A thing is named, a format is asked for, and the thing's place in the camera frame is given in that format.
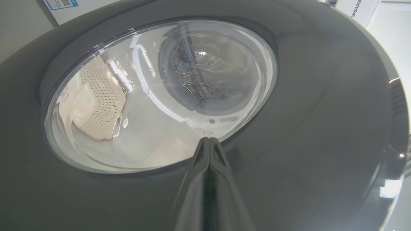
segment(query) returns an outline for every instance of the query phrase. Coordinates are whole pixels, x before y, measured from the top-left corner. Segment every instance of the white surface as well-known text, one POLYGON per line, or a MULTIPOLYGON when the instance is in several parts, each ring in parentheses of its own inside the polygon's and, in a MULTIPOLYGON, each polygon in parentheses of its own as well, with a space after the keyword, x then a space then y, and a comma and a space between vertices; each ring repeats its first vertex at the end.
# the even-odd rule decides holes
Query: white surface
MULTIPOLYGON (((382 2, 368 31, 382 45, 397 68, 411 108, 411 4, 382 2)), ((411 177, 404 179, 402 191, 384 231, 411 230, 411 177)))
POLYGON ((383 2, 409 2, 411 3, 411 0, 383 0, 383 2))
POLYGON ((366 28, 380 2, 381 0, 339 0, 335 8, 366 28))
POLYGON ((410 109, 411 4, 382 2, 367 29, 381 44, 395 65, 408 99, 408 109, 410 109))
POLYGON ((119 0, 76 0, 78 7, 51 10, 46 0, 43 0, 59 25, 70 21, 82 14, 98 9, 119 0))
POLYGON ((0 3, 0 63, 32 40, 53 29, 34 0, 0 3))

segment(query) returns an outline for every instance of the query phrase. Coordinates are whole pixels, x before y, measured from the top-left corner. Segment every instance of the washing machine door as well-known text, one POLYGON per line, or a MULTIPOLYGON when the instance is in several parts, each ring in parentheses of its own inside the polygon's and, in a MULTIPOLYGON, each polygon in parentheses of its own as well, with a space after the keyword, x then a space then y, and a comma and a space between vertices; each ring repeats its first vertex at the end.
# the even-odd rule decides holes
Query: washing machine door
POLYGON ((121 1, 0 73, 5 230, 378 230, 401 188, 397 73, 316 1, 121 1))

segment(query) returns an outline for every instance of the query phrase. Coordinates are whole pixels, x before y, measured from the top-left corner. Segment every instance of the brand logo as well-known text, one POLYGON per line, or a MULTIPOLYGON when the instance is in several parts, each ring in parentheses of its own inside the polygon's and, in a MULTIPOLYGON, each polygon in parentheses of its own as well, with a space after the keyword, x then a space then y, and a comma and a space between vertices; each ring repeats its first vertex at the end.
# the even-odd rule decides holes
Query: brand logo
POLYGON ((361 0, 358 0, 357 5, 353 10, 353 14, 351 15, 351 18, 356 16, 356 13, 357 13, 358 7, 360 6, 360 3, 361 3, 361 0))

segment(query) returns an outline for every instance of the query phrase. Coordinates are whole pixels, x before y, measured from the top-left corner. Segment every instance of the door glass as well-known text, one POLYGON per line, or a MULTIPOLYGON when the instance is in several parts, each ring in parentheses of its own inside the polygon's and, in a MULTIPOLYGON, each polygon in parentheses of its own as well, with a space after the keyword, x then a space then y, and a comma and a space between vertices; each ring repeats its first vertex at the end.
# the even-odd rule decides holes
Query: door glass
POLYGON ((271 47, 239 25, 190 20, 133 30, 80 60, 45 121, 56 155, 78 168, 126 173, 190 158, 263 106, 277 77, 271 47))

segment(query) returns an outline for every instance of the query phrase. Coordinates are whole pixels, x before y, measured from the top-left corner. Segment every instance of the white wall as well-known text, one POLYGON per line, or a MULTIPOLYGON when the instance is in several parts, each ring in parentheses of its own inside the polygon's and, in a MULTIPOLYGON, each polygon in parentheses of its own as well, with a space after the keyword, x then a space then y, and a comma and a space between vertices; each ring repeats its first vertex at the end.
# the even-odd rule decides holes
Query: white wall
POLYGON ((411 2, 411 0, 383 0, 383 2, 411 2))
POLYGON ((411 3, 382 2, 367 30, 397 68, 411 112, 411 3))
POLYGON ((35 0, 0 1, 0 63, 51 29, 35 0))
MULTIPOLYGON (((382 2, 367 29, 397 68, 411 111, 411 3, 382 2)), ((411 177, 408 177, 384 231, 411 230, 410 214, 411 177)))

